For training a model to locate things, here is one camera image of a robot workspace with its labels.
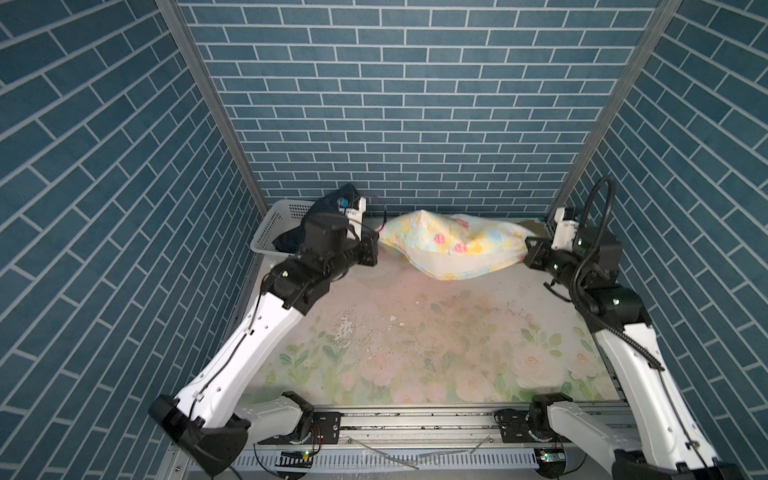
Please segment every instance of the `white plastic basket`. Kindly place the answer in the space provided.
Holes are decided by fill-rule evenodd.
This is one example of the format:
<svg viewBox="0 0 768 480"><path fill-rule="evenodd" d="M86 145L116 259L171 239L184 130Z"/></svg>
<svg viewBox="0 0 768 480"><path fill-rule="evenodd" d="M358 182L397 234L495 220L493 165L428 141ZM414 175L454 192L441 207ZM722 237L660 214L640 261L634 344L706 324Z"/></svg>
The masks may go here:
<svg viewBox="0 0 768 480"><path fill-rule="evenodd" d="M266 212L263 222L250 241L250 249L256 253L271 255L272 257L288 257L290 253L278 252L272 245L281 233L292 230L301 224L306 212L315 202L307 200L278 200Z"/></svg>

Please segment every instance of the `table surface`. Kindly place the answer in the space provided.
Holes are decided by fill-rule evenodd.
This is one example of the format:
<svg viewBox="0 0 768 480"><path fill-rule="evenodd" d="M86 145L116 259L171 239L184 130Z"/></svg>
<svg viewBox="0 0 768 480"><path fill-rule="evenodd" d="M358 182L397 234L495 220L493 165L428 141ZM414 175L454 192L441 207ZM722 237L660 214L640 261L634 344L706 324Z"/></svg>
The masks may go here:
<svg viewBox="0 0 768 480"><path fill-rule="evenodd" d="M259 282L279 261L265 257ZM377 266L353 267L280 341L239 409L286 390L316 406L617 400L584 320L542 286L550 279L520 263L435 280L380 244Z"/></svg>

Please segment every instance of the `blue brick wall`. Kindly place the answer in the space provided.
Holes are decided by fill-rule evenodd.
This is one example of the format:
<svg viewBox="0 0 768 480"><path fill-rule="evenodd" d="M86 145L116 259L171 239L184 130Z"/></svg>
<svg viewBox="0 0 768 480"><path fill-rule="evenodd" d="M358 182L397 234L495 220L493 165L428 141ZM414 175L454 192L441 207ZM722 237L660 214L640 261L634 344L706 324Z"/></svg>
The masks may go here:
<svg viewBox="0 0 768 480"><path fill-rule="evenodd" d="M684 0L571 196L621 182L624 282L722 456L768 478L768 2Z"/></svg>
<svg viewBox="0 0 768 480"><path fill-rule="evenodd" d="M181 4L269 202L538 216L657 0Z"/></svg>
<svg viewBox="0 0 768 480"><path fill-rule="evenodd" d="M0 2L0 478L145 478L257 218L153 0Z"/></svg>

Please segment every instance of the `metal corner frame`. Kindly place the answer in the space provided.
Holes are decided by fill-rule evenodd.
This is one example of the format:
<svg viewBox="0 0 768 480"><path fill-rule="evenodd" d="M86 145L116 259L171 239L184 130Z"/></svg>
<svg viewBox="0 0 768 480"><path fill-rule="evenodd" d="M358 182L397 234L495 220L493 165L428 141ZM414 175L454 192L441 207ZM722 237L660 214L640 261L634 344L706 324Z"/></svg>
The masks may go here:
<svg viewBox="0 0 768 480"><path fill-rule="evenodd" d="M200 94L203 95L203 100L208 105L210 114L219 128L224 143L227 144L227 148L232 154L237 170L240 172L240 176L243 178L250 196L253 198L253 202L256 204L259 212L262 215L266 215L270 206L261 193L256 177L253 175L253 169L248 163L243 145L240 144L240 140L237 138L230 116L227 114L227 109L224 108L221 97L219 97L218 91L214 86L214 81L210 77L208 67L205 65L205 60L203 60L200 50L197 49L197 43L192 37L192 31L189 25L187 25L187 20L184 18L184 13L181 11L178 0L156 0L156 3L160 9L160 14L163 15L163 20L168 25L170 35L176 41L176 46L179 48L181 56L190 69Z"/></svg>
<svg viewBox="0 0 768 480"><path fill-rule="evenodd" d="M632 50L632 53L627 59L627 64L624 66L624 70L621 72L616 85L614 85L611 94L608 96L608 100L605 102L605 106L600 110L598 117L594 121L592 130L587 134L587 138L584 140L584 144L576 156L571 170L563 179L563 184L558 190L558 194L555 196L552 204L549 206L545 218L547 221L551 220L554 216L554 211L565 205L566 200L571 195L571 192L576 188L581 175L584 170L587 169L587 165L592 160L594 152L597 151L598 146L603 141L605 134L608 132L608 128L613 123L616 115L624 103L624 100L629 95L634 82L640 77L640 73L643 71L648 58L654 52L656 45L661 40L661 35L667 29L667 26L672 21L675 12L680 7L683 0L660 0L659 5L654 10L648 19L648 23L643 30L643 34L640 37L640 41L637 46Z"/></svg>

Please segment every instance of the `floral cloth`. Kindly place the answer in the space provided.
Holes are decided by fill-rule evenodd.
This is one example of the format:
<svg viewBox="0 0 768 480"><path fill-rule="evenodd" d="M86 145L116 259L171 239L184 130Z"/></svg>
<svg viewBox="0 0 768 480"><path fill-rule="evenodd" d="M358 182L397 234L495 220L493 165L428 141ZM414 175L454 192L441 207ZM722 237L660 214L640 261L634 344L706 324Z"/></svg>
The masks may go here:
<svg viewBox="0 0 768 480"><path fill-rule="evenodd" d="M387 222L379 242L400 250L430 277L464 280L521 261L531 235L516 223L419 210Z"/></svg>
<svg viewBox="0 0 768 480"><path fill-rule="evenodd" d="M281 341L240 411L286 390L335 406L518 402L537 392L618 399L584 321L546 280L516 265L439 281L381 249L379 265L352 268Z"/></svg>

